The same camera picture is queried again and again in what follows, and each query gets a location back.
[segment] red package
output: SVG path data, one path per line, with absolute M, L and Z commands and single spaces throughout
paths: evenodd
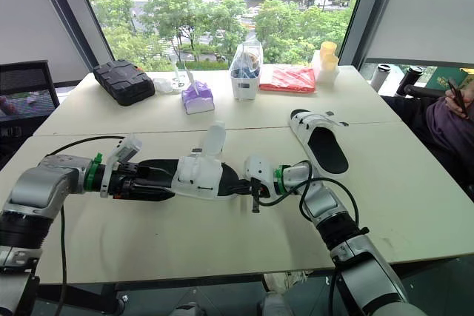
M 269 82 L 260 80 L 259 88 L 278 92 L 312 93 L 316 89 L 314 71 L 308 67 L 274 67 Z

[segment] hand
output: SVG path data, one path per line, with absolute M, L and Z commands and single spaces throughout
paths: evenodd
M 461 118 L 467 118 L 466 114 L 462 112 L 462 108 L 459 105 L 457 105 L 453 91 L 447 90 L 445 94 L 446 94 L 446 99 L 445 99 L 446 106 L 452 112 L 454 112 L 457 116 Z M 461 89 L 461 95 L 464 100 L 465 107 L 468 108 L 469 105 L 471 105 L 471 103 L 474 101 L 474 90 L 470 88 L 467 90 Z

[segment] black chair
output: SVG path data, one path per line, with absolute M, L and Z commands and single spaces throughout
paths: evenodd
M 428 89 L 422 87 L 415 87 L 414 85 L 407 85 L 404 88 L 404 91 L 407 95 L 411 95 L 414 98 L 440 98 L 444 96 L 444 90 L 437 90 L 437 89 Z M 469 182 L 468 184 L 460 184 L 463 190 L 469 195 L 471 200 L 474 201 L 474 179 L 473 182 Z
M 0 64 L 0 169 L 58 106 L 47 61 Z

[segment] white slipper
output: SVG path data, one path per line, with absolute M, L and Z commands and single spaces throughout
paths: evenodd
M 340 179 L 349 169 L 347 159 L 333 132 L 334 125 L 346 126 L 325 115 L 307 110 L 293 110 L 290 127 L 319 173 L 327 178 Z

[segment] wire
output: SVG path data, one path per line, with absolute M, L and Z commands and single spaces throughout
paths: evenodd
M 306 213 L 306 212 L 304 211 L 304 209 L 303 209 L 303 203 L 304 203 L 304 198 L 306 198 L 306 194 L 308 193 L 308 190 L 310 190 L 310 186 L 311 186 L 310 179 L 311 179 L 311 177 L 313 176 L 313 165 L 312 165 L 311 162 L 308 161 L 308 160 L 304 160 L 304 161 L 301 161 L 301 162 L 299 162 L 299 163 L 303 163 L 303 162 L 308 165 L 308 179 L 307 179 L 306 187 L 304 188 L 303 194 L 301 194 L 301 197 L 300 197 L 300 199 L 299 199 L 298 208 L 299 208 L 299 212 L 301 213 L 301 215 L 302 215 L 306 220 L 308 220 L 309 222 L 311 222 L 310 217 L 307 215 L 307 213 Z
M 331 284 L 329 286 L 329 300 L 327 302 L 327 314 L 328 316 L 333 316 L 333 301 L 334 301 L 334 288 L 336 287 L 336 278 L 338 277 L 339 271 L 334 268 L 333 276 L 331 277 Z
M 104 140 L 107 138 L 114 138 L 117 140 L 123 140 L 125 137 L 124 136 L 94 136 L 94 137 L 89 137 L 85 138 L 84 140 L 79 140 L 79 141 L 74 141 L 70 144 L 67 144 L 66 146 L 58 148 L 56 151 L 52 151 L 49 155 L 57 155 L 61 151 L 64 151 L 67 148 L 70 148 L 72 146 L 75 146 L 77 144 L 83 144 L 84 142 L 89 142 L 89 141 L 94 141 L 94 140 Z
M 74 141 L 70 144 L 67 144 L 63 147 L 59 147 L 55 151 L 52 151 L 49 155 L 57 155 L 61 151 L 64 151 L 67 148 L 73 147 L 77 144 L 83 144 L 84 142 L 95 141 L 95 140 L 104 140 L 104 139 L 117 139 L 123 140 L 124 136 L 94 136 L 85 138 L 83 140 Z M 59 296 L 58 307 L 54 316 L 59 316 L 61 314 L 64 301 L 66 300 L 66 290 L 67 290 L 67 264 L 66 264 L 66 243 L 65 243 L 65 230 L 66 230 L 66 216 L 64 214 L 64 205 L 61 207 L 61 267 L 62 267 L 62 282 L 61 282 L 61 294 Z
M 61 264 L 62 264 L 62 283 L 61 283 L 61 295 L 59 296 L 58 307 L 54 316 L 61 314 L 62 306 L 66 300 L 66 289 L 67 289 L 67 264 L 66 264 L 66 243 L 65 243 L 65 229 L 66 229 L 66 217 L 64 216 L 64 206 L 61 207 Z
M 348 188 L 346 188 L 342 183 L 339 183 L 337 180 L 335 179 L 331 179 L 331 178 L 325 178 L 325 177 L 316 177 L 316 178 L 311 178 L 311 179 L 308 179 L 306 181 L 302 181 L 300 184 L 297 184 L 295 185 L 293 188 L 291 188 L 290 190 L 288 190 L 287 192 L 285 192 L 282 196 L 280 196 L 278 199 L 274 200 L 274 201 L 271 201 L 269 203 L 263 203 L 261 201 L 259 201 L 257 198 L 254 197 L 254 201 L 259 204 L 259 205 L 262 205 L 262 206 L 275 206 L 276 204 L 278 203 L 281 203 L 285 198 L 287 198 L 288 196 L 290 196 L 291 194 L 295 193 L 298 191 L 299 188 L 301 188 L 303 185 L 305 184 L 310 184 L 310 183 L 313 183 L 315 181 L 329 181 L 330 183 L 334 183 L 335 185 L 339 186 L 341 189 L 343 189 L 345 191 L 345 193 L 347 194 L 347 196 L 349 196 L 349 199 L 351 201 L 351 203 L 353 204 L 353 208 L 354 208 L 354 219 L 355 219 L 355 224 L 358 226 L 358 207 L 357 207 L 357 203 L 356 203 L 356 200 L 355 198 L 353 197 L 352 193 L 348 190 Z

